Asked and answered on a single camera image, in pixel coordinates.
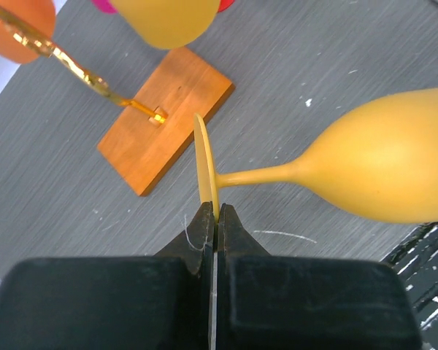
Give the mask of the orange plastic wine glass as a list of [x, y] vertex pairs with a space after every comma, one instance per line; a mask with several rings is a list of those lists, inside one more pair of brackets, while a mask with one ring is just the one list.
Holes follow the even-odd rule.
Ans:
[[0, 1], [0, 56], [19, 64], [57, 57], [55, 22], [53, 1]]

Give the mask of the magenta plastic wine glass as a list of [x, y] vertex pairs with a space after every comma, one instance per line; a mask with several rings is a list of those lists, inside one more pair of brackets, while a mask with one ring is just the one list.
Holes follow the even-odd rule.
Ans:
[[[235, 0], [221, 0], [218, 7], [218, 12], [223, 12], [228, 9]], [[107, 14], [115, 14], [118, 11], [112, 6], [109, 0], [91, 0], [91, 3], [101, 12]]]

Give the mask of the gold wire wine glass rack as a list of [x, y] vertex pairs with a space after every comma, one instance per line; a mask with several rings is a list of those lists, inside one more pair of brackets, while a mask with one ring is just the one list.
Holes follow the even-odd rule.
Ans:
[[123, 107], [97, 148], [139, 196], [149, 195], [193, 141], [193, 116], [208, 122], [234, 91], [233, 82], [187, 47], [169, 51], [133, 98], [112, 92], [56, 45], [56, 59]]

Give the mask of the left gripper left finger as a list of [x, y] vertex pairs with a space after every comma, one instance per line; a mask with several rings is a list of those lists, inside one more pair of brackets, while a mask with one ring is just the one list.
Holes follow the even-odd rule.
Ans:
[[153, 256], [39, 257], [0, 284], [0, 349], [208, 349], [215, 218]]

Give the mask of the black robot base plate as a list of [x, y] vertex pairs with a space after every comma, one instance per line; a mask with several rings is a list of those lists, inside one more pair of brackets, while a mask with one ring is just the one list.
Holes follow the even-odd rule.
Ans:
[[438, 222], [415, 228], [383, 262], [404, 282], [424, 349], [438, 350]]

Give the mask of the yellow wine glass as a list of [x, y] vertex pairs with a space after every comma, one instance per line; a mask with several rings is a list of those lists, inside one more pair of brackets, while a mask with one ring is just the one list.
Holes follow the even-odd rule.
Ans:
[[119, 0], [111, 5], [152, 47], [170, 50], [200, 37], [220, 6], [216, 0]]
[[220, 174], [206, 125], [193, 119], [199, 196], [220, 211], [224, 187], [289, 182], [381, 222], [438, 221], [438, 87], [375, 99], [330, 124], [295, 160]]

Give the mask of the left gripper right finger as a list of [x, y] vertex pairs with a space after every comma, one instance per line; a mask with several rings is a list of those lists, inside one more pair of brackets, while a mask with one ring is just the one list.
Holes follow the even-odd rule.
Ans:
[[218, 219], [218, 349], [420, 349], [422, 336], [391, 266], [283, 257], [244, 229], [233, 206]]

